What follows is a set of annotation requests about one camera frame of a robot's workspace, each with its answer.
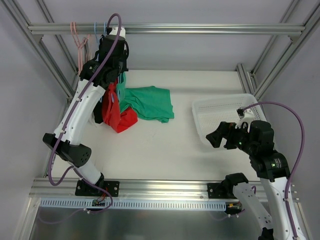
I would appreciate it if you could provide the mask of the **green tank top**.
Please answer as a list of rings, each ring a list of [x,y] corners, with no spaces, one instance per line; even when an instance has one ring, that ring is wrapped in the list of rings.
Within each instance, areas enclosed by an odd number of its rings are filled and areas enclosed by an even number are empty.
[[[116,94],[121,113],[131,108],[138,118],[161,123],[168,123],[175,118],[168,89],[155,86],[127,88],[126,74],[121,73],[116,85]]]

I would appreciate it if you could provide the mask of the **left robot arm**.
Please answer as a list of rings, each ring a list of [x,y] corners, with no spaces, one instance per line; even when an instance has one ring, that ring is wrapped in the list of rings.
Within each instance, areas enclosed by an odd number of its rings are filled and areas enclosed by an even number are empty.
[[[118,76],[127,71],[129,46],[125,37],[101,37],[93,59],[80,72],[76,93],[61,123],[53,133],[45,133],[42,141],[51,149],[49,162],[58,155],[88,183],[86,189],[93,196],[104,190],[102,173],[91,161],[92,150],[82,144],[85,126],[98,101]]]

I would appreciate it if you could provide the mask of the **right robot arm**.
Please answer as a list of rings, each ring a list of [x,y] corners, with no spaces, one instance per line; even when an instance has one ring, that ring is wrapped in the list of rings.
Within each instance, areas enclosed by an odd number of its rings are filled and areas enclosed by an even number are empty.
[[[241,172],[225,176],[209,197],[236,198],[242,208],[253,218],[260,240],[304,240],[306,237],[299,224],[291,195],[291,175],[287,159],[274,149],[274,130],[270,123],[254,120],[251,123],[222,121],[206,139],[219,148],[239,149],[249,156],[250,164],[266,194],[269,211],[252,191],[248,179]]]

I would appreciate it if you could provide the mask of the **black tank top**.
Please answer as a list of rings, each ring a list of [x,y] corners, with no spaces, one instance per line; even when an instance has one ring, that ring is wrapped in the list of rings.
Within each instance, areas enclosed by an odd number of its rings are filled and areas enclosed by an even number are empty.
[[[103,40],[105,39],[105,35],[101,35],[99,40],[98,40],[98,50],[95,52],[95,57],[94,59],[101,63],[103,61],[103,58],[101,58],[101,48],[102,48],[102,43],[103,43]],[[95,105],[94,107],[94,110],[93,110],[93,115],[94,115],[94,122],[97,123],[97,124],[101,124],[103,122],[103,117],[102,117],[102,103],[103,103],[103,99],[104,99],[104,96],[102,96],[97,104]]]

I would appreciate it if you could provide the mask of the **white tank top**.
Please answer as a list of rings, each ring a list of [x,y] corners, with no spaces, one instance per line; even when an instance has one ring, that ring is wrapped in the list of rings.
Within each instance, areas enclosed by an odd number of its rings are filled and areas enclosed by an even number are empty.
[[[92,43],[93,43],[93,39],[92,39],[92,36],[89,34],[86,37],[86,42],[84,45],[84,62],[85,63],[92,59]],[[89,123],[92,124],[93,126],[95,125],[94,112],[91,113]]]

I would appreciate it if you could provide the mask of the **blue hanger with red top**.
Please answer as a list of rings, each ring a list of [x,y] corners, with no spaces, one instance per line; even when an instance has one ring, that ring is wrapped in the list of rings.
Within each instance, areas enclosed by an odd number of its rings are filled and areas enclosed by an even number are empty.
[[[103,35],[105,36],[107,34],[107,23],[103,23]]]

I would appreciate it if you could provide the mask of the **blue hanger with black top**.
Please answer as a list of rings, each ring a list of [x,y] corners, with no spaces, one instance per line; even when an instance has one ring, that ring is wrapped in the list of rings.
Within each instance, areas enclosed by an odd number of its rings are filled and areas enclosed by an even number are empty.
[[[97,43],[97,45],[99,45],[100,41],[98,38],[97,22],[94,22],[93,30],[94,30],[94,36],[95,36],[96,43]]]

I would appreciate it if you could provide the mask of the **red tank top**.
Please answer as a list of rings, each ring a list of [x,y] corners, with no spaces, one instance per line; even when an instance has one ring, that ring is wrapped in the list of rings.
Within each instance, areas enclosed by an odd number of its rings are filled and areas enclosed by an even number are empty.
[[[102,100],[102,121],[110,126],[116,133],[121,133],[138,122],[137,113],[128,107],[122,113],[116,93],[118,81],[111,83]]]

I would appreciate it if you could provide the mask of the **white plastic basket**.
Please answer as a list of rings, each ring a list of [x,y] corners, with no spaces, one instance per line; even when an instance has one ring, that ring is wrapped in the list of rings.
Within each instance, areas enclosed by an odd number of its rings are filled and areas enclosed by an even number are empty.
[[[248,93],[215,95],[193,101],[191,110],[199,136],[199,150],[204,153],[214,151],[206,136],[215,131],[220,122],[238,122],[240,117],[237,109],[243,109],[256,102],[256,98]]]

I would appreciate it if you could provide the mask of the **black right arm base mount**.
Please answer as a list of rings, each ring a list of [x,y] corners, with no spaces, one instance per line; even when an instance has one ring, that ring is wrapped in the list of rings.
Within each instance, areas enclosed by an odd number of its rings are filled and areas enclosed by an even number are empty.
[[[221,183],[210,182],[207,184],[207,195],[209,199],[227,199],[227,192]]]

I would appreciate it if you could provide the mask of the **aluminium frame top rail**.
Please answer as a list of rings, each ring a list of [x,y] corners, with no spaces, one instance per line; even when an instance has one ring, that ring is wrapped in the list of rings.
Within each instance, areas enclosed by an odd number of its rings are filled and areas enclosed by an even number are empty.
[[[97,23],[97,33],[103,33],[104,23]],[[124,24],[127,34],[194,34],[194,35],[266,35],[300,36],[306,29],[303,24],[178,24],[134,23]],[[70,23],[31,23],[28,29],[33,35],[66,35]],[[76,23],[80,34],[94,34],[94,23]]]

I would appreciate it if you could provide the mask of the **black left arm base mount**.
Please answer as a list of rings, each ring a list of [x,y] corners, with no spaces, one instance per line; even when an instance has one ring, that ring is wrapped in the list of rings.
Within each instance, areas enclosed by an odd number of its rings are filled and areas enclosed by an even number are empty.
[[[97,186],[101,189],[105,189],[112,197],[118,197],[120,182],[119,181],[108,181],[100,180]],[[80,197],[101,197],[104,193],[98,190],[83,180],[78,180],[75,188],[75,195]]]

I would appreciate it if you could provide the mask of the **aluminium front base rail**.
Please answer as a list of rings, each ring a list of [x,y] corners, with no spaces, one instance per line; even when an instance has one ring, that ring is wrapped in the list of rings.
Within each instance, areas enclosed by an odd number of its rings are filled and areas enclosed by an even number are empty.
[[[137,180],[119,179],[116,199],[137,200],[207,200],[209,181],[188,180]],[[36,178],[29,192],[30,197],[74,198],[77,178],[66,178],[59,186],[53,186],[46,178]]]

